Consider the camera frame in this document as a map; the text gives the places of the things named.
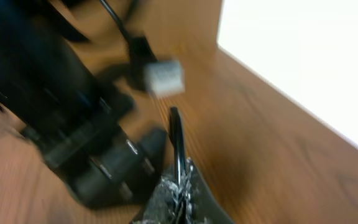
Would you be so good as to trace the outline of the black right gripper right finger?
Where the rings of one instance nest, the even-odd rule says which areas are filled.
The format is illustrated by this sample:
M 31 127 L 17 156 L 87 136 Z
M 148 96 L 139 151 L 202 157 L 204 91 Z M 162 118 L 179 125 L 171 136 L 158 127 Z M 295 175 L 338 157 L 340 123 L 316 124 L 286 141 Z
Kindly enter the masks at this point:
M 190 159 L 186 159 L 183 180 L 184 208 L 182 217 L 187 224 L 234 224 L 232 218 L 220 206 L 206 183 L 201 171 Z

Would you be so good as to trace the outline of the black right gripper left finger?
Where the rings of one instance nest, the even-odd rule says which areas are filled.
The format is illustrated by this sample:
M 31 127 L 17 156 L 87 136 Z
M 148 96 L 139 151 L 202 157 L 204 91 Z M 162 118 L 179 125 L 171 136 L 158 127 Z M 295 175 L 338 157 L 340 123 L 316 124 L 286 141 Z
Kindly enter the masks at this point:
M 182 222 L 182 186 L 175 178 L 174 166 L 160 176 L 151 197 L 131 224 L 179 224 Z

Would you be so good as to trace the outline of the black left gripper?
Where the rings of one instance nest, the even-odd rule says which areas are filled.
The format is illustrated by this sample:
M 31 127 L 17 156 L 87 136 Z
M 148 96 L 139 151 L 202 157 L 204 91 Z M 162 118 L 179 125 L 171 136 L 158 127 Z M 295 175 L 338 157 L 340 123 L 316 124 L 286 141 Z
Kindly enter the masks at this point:
M 131 141 L 118 121 L 134 107 L 127 94 L 101 99 L 89 119 L 69 134 L 41 136 L 30 126 L 21 134 L 38 148 L 45 165 L 87 208 L 146 203 L 163 169 L 167 132 L 153 126 Z

